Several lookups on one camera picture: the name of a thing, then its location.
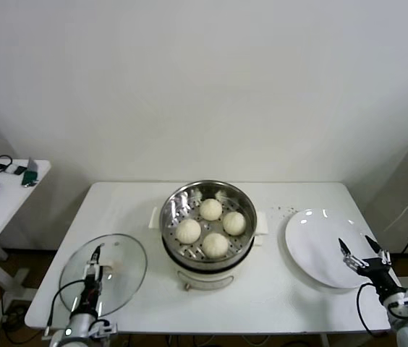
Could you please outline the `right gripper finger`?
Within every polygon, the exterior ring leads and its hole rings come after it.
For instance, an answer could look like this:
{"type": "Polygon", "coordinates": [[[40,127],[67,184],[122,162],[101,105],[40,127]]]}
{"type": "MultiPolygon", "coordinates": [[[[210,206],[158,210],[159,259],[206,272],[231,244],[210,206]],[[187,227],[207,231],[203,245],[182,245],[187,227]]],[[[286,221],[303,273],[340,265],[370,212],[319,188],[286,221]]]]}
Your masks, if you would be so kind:
{"type": "Polygon", "coordinates": [[[362,260],[356,258],[351,253],[348,246],[344,243],[344,241],[341,238],[339,238],[339,245],[340,245],[341,252],[343,254],[343,261],[347,267],[351,268],[352,270],[358,270],[360,268],[365,267],[362,260]]]}
{"type": "Polygon", "coordinates": [[[391,255],[388,250],[383,249],[379,243],[373,239],[371,239],[369,236],[365,237],[368,244],[372,248],[372,250],[378,255],[378,257],[381,259],[381,262],[384,265],[391,265],[391,255]]]}

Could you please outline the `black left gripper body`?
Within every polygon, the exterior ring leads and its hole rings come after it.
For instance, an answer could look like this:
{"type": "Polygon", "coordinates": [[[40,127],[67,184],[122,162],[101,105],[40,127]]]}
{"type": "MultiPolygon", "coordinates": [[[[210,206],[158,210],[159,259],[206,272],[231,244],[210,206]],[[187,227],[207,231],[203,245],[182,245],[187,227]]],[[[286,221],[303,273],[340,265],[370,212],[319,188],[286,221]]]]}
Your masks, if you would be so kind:
{"type": "Polygon", "coordinates": [[[84,280],[84,289],[80,296],[80,309],[83,313],[98,314],[98,300],[101,295],[102,282],[94,276],[84,280]]]}

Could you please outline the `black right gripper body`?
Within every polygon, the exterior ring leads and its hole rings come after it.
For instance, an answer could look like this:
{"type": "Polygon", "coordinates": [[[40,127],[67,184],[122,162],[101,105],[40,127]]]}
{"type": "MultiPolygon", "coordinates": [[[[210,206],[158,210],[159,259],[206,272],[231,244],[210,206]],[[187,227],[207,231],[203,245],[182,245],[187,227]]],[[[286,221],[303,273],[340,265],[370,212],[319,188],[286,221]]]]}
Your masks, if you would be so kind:
{"type": "Polygon", "coordinates": [[[378,295],[393,295],[399,292],[399,285],[390,275],[391,266],[383,264],[381,258],[365,259],[366,266],[357,268],[357,274],[371,280],[378,295]]]}

